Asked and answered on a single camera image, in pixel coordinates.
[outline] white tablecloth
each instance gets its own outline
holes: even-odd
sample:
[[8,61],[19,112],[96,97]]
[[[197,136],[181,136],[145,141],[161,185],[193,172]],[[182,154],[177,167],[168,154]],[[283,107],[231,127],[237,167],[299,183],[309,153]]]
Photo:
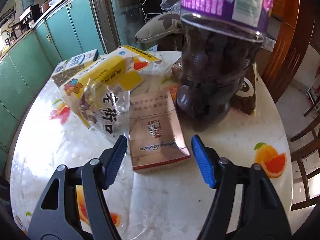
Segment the white tablecloth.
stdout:
[[[157,52],[161,64],[144,71],[145,82],[132,95],[168,86],[161,84],[160,74],[179,56],[180,52]],[[257,114],[248,116],[231,109],[218,125],[198,133],[208,147],[234,164],[251,166],[254,146],[258,142],[271,144],[279,153],[287,154],[284,174],[272,183],[288,213],[292,203],[292,168],[286,134],[276,106],[259,78],[257,83]],[[60,164],[69,168],[82,166],[99,157],[113,145],[96,130],[88,130],[71,113],[65,124],[49,120],[52,103],[61,98],[50,79],[44,86],[21,129],[11,170],[11,202],[15,221],[27,231],[37,201]],[[189,150],[191,126],[181,122]],[[215,190],[204,182],[194,158],[163,166],[156,171],[132,171],[129,151],[115,183],[104,192],[109,210],[121,215],[118,231],[127,239],[196,239],[211,206]],[[241,187],[237,186],[234,210],[228,231],[236,228],[241,203]]]

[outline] wooden chair back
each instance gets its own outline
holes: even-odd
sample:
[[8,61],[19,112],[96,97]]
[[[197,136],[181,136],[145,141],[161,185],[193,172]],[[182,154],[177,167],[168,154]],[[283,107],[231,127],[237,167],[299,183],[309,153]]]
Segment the wooden chair back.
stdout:
[[316,169],[315,171],[307,174],[306,169],[303,165],[302,160],[309,157],[311,154],[313,154],[316,150],[318,150],[319,158],[320,158],[320,130],[318,134],[316,134],[315,127],[320,124],[320,115],[318,115],[303,131],[298,133],[297,135],[293,136],[291,138],[291,141],[294,142],[301,137],[305,136],[310,131],[312,132],[314,140],[308,143],[307,145],[301,147],[300,149],[294,151],[291,153],[291,161],[297,161],[299,170],[301,172],[302,177],[302,183],[304,187],[304,191],[306,194],[306,200],[293,204],[291,206],[291,210],[297,210],[301,208],[305,208],[308,206],[315,205],[318,200],[320,199],[320,196],[316,196],[314,198],[310,199],[310,191],[309,191],[309,184],[308,179],[311,179],[312,177],[318,175],[320,173],[320,168]]
[[273,15],[282,23],[261,76],[274,102],[282,96],[305,56],[315,22],[312,8],[309,0],[275,0]]

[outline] metal screw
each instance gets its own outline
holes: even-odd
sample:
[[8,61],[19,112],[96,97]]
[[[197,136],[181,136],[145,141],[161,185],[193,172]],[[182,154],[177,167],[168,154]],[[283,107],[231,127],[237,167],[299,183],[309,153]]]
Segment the metal screw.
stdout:
[[255,163],[255,164],[253,165],[253,168],[254,168],[256,171],[259,171],[259,170],[261,170],[261,165]]
[[221,164],[226,165],[226,164],[228,164],[229,160],[228,160],[227,158],[225,158],[225,157],[221,157],[221,158],[219,159],[219,162],[220,162]]
[[58,171],[63,171],[65,168],[66,168],[66,166],[61,164],[61,165],[58,166],[57,170]]
[[99,159],[92,159],[91,161],[90,161],[90,164],[91,165],[97,165],[99,163]]

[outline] teal cabinet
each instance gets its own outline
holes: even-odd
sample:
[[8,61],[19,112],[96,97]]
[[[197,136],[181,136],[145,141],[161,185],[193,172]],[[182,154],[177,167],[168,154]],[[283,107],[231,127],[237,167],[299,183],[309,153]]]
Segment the teal cabinet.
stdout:
[[1,142],[0,142],[0,150],[2,150],[3,152],[7,152],[7,147],[4,146]]
[[[28,71],[33,73],[33,66],[29,65],[28,67]],[[17,120],[20,120],[31,103],[34,94],[21,78],[9,55],[0,63],[0,91],[0,102]]]
[[5,162],[7,160],[8,155],[0,149],[0,172],[4,170]]
[[67,8],[83,51],[97,49],[100,54],[105,54],[93,20],[89,0],[71,0]]
[[36,95],[50,77],[53,67],[44,54],[35,32],[24,37],[9,52],[9,56],[24,82]]
[[9,148],[9,143],[18,125],[18,120],[0,102],[0,143],[1,150]]
[[55,68],[55,66],[63,60],[60,57],[55,44],[53,43],[49,31],[47,30],[46,22],[43,21],[43,23],[37,26],[35,32],[42,49],[51,63],[52,68]]
[[46,19],[46,22],[62,60],[69,59],[83,52],[71,24],[66,6],[63,6],[51,15]]

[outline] white box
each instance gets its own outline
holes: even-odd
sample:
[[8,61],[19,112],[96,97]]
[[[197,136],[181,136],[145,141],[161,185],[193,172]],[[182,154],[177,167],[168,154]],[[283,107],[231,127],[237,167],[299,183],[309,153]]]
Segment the white box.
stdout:
[[60,62],[54,69],[51,77],[55,84],[60,87],[69,78],[73,77],[84,68],[87,68],[99,58],[99,52],[97,49],[79,54],[68,60]]

